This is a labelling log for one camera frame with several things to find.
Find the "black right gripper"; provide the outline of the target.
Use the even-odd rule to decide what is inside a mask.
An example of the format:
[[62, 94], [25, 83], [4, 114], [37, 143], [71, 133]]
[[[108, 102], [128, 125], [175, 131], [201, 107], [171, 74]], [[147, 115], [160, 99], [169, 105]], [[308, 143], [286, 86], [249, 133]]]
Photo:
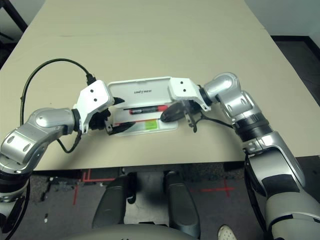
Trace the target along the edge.
[[[199, 114], [198, 120], [194, 119], [194, 115]], [[186, 118], [188, 126], [194, 132], [198, 130], [197, 124], [203, 119], [201, 106], [193, 100], [183, 100], [181, 104], [172, 104], [160, 116], [160, 120], [164, 123], [171, 123]]]

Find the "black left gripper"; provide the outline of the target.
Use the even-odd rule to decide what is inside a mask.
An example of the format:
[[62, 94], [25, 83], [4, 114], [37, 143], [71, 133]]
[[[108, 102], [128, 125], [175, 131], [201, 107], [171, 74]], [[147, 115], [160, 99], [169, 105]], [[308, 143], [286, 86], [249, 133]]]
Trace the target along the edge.
[[[114, 104], [121, 104], [125, 102], [125, 100], [120, 97], [114, 97], [113, 99]], [[110, 116], [111, 113], [108, 108], [101, 112], [96, 112], [89, 122], [89, 128], [91, 130], [106, 130], [108, 135], [115, 135], [128, 130], [136, 124], [135, 121], [131, 121], [112, 126], [108, 120]]]

